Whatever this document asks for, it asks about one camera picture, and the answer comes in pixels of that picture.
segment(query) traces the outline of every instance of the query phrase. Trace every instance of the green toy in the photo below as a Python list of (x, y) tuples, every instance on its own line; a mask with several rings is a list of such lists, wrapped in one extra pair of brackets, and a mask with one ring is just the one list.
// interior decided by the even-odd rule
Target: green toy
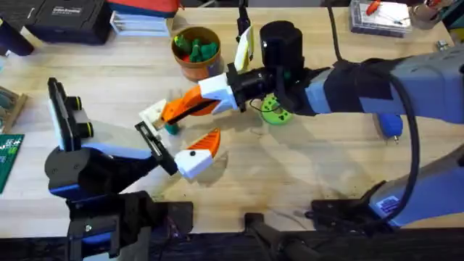
[(175, 135), (179, 133), (179, 125), (177, 123), (174, 123), (172, 125), (165, 124), (165, 129), (170, 135)]
[(261, 104), (261, 116), (264, 121), (272, 125), (283, 125), (290, 121), (293, 114), (280, 106), (273, 94), (266, 96)]
[(191, 53), (191, 43), (189, 40), (185, 39), (183, 35), (174, 37), (174, 44), (186, 54)]
[(203, 62), (202, 54), (200, 52), (200, 39), (196, 38), (192, 43), (190, 62)]
[(201, 47), (203, 61), (211, 59), (218, 52), (218, 44), (210, 43)]

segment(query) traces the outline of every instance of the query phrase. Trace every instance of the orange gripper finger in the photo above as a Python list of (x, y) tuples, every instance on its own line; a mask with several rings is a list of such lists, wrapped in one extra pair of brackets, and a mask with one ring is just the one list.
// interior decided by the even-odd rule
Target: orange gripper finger
[[(210, 101), (210, 99), (205, 99), (202, 97), (200, 86), (197, 85), (189, 91), (187, 91), (182, 98), (167, 103), (161, 114), (161, 118), (163, 121), (169, 122), (175, 117), (185, 112), (186, 110), (206, 101)], [(207, 115), (211, 113), (211, 111), (216, 107), (217, 104), (218, 102), (213, 102), (210, 105), (206, 106), (204, 109), (201, 109), (197, 112), (193, 112), (191, 114), (194, 116)]]
[(209, 149), (211, 156), (215, 157), (220, 144), (220, 129), (210, 131), (205, 137), (201, 138), (188, 149)]
[(375, 11), (377, 11), (378, 7), (380, 6), (380, 0), (375, 0), (372, 3), (369, 4), (369, 7), (367, 10), (365, 10), (365, 13), (367, 15), (373, 14)]

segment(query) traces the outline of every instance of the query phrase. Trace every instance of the clear plastic box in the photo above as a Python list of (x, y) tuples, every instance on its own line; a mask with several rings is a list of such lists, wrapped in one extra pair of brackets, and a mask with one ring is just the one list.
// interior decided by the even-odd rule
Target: clear plastic box
[(413, 31), (406, 4), (382, 1), (373, 14), (367, 15), (366, 9), (371, 3), (368, 0), (351, 1), (349, 25), (353, 33), (401, 38)]

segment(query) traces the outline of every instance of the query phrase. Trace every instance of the wooden tabletop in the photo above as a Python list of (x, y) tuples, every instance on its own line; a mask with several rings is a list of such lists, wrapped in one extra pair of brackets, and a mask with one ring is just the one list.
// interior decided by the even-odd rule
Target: wooden tabletop
[[(303, 32), (305, 64), (325, 67), (335, 61), (327, 11), (322, 8), (249, 9), (259, 29), (288, 20)], [(414, 30), (407, 38), (350, 33), (348, 9), (337, 8), (341, 54), (352, 61), (397, 58), (436, 51), (438, 40), (451, 43), (443, 24)], [(220, 37), (222, 57), (232, 62), (236, 49), (237, 9), (186, 9), (174, 29), (202, 25)], [(25, 140), (0, 196), (0, 237), (64, 236), (68, 226), (65, 201), (48, 192), (45, 159), (57, 145), (47, 109), (47, 80), (56, 77), (69, 95), (80, 96), (94, 123), (133, 131), (138, 112), (160, 99), (176, 97), (193, 86), (176, 64), (169, 38), (115, 37), (105, 46), (44, 44), (33, 41), (29, 57), (11, 55), (0, 73), (0, 86), (30, 98), (15, 133)], [(260, 67), (255, 48), (252, 67)], [(440, 158), (463, 142), (464, 127), (441, 120), (418, 119), (421, 164)], [(225, 112), (187, 117), (179, 136), (168, 137), (174, 148), (186, 146), (212, 128), (222, 130), (214, 165), (194, 181), (154, 170), (133, 190), (147, 190), (155, 200), (192, 201), (194, 232), (240, 231), (245, 212), (263, 212), (280, 230), (312, 229), (302, 213), (313, 199), (361, 196), (375, 183), (406, 174), (410, 164), (407, 127), (399, 144), (382, 140), (372, 115), (333, 114), (295, 117), (283, 126), (268, 125), (258, 112)], [(451, 215), (408, 227), (463, 226)]]

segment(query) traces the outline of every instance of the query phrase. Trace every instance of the black storage box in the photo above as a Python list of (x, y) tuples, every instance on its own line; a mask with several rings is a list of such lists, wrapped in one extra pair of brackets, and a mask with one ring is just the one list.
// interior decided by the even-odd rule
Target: black storage box
[(105, 0), (39, 0), (26, 28), (49, 43), (104, 44), (111, 28)]

